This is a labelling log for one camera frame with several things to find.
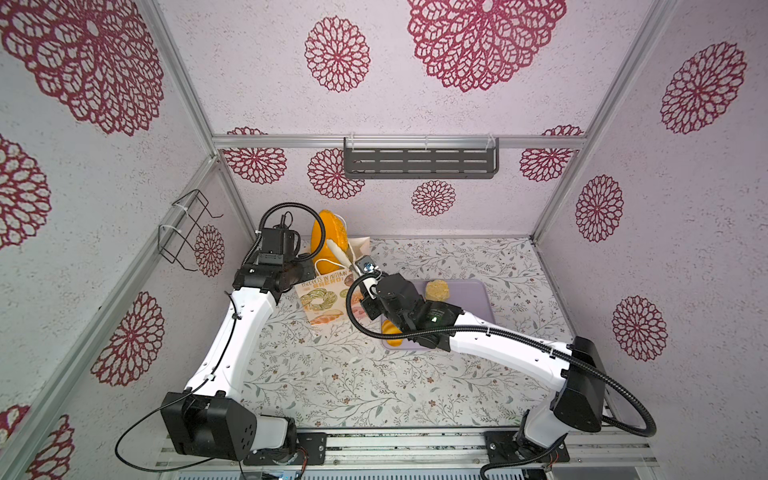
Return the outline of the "printed paper bread bag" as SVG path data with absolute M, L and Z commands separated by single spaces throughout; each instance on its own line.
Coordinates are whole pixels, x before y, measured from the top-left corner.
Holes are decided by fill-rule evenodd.
M 347 258 L 337 254 L 345 264 L 345 268 L 327 275 L 319 275 L 311 260 L 312 273 L 316 276 L 312 280 L 295 286 L 304 313 L 311 325 L 321 325 L 336 320 L 348 319 L 346 300 L 351 300 L 352 311 L 357 320 L 367 319 L 367 315 L 361 306 L 362 293 L 356 290 L 350 292 L 350 287 L 358 274 L 353 269 L 353 264 L 365 255 L 371 253 L 369 237 L 350 238 Z

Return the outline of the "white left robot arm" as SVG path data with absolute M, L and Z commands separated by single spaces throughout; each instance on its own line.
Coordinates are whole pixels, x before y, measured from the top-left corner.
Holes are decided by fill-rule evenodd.
M 181 392 L 166 394 L 161 416 L 178 454 L 243 461 L 251 454 L 295 459 L 289 418 L 262 416 L 242 404 L 247 357 L 281 295 L 300 282 L 300 235 L 281 223 L 259 232 L 260 243 L 237 271 L 229 306 L 208 353 Z

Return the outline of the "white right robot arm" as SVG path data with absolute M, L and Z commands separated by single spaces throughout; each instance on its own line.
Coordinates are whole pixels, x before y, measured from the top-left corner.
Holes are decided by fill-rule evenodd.
M 572 344 L 523 335 L 485 321 L 460 306 L 428 301 L 400 274 L 368 273 L 350 287 L 362 293 L 361 305 L 373 319 L 390 321 L 396 333 L 381 333 L 351 321 L 360 332 L 384 341 L 408 340 L 431 350 L 473 355 L 526 374 L 550 395 L 528 410 L 515 442 L 531 450 L 555 446 L 570 431 L 602 430 L 604 388 L 564 357 L 591 343 Z

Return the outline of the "pale crusty bread roll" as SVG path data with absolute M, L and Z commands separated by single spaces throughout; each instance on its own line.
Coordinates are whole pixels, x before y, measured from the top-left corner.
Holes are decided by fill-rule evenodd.
M 429 281 L 424 296 L 428 301 L 447 302 L 451 296 L 450 286 L 445 280 Z

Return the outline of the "small striped croissant bun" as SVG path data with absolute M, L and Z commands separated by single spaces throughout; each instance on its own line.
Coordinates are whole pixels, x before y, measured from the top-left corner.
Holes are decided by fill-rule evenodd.
M 385 335 L 397 335 L 402 334 L 402 331 L 390 320 L 385 320 L 381 324 L 381 333 Z M 386 339 L 385 343 L 392 348 L 399 348 L 403 340 L 402 339 Z

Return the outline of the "lavender plastic tray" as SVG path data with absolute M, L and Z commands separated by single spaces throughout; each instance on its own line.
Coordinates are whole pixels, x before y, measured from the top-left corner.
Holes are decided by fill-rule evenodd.
M 445 280 L 450 291 L 448 303 L 462 307 L 476 317 L 496 324 L 490 298 L 485 284 L 476 279 Z M 381 340 L 382 346 L 391 351 L 427 351 L 415 341 L 404 339 L 399 346 L 393 346 L 385 340 Z

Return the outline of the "dark grey wall shelf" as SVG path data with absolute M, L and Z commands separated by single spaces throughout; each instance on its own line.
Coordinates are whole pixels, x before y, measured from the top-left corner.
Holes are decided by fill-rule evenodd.
M 343 170 L 358 180 L 488 180 L 499 171 L 496 146 L 405 148 L 343 143 Z

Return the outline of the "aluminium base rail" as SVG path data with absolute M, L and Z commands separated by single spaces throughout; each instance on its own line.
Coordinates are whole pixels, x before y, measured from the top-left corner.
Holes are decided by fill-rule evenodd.
M 453 478 L 476 476 L 488 465 L 491 478 L 661 479 L 660 464 L 649 443 L 613 428 L 598 433 L 571 432 L 542 459 L 524 464 L 516 452 L 513 427 L 331 428 L 301 429 L 300 449 L 287 464 L 258 453 L 243 461 L 248 470 L 308 468 L 307 478 L 325 473 L 367 471 Z

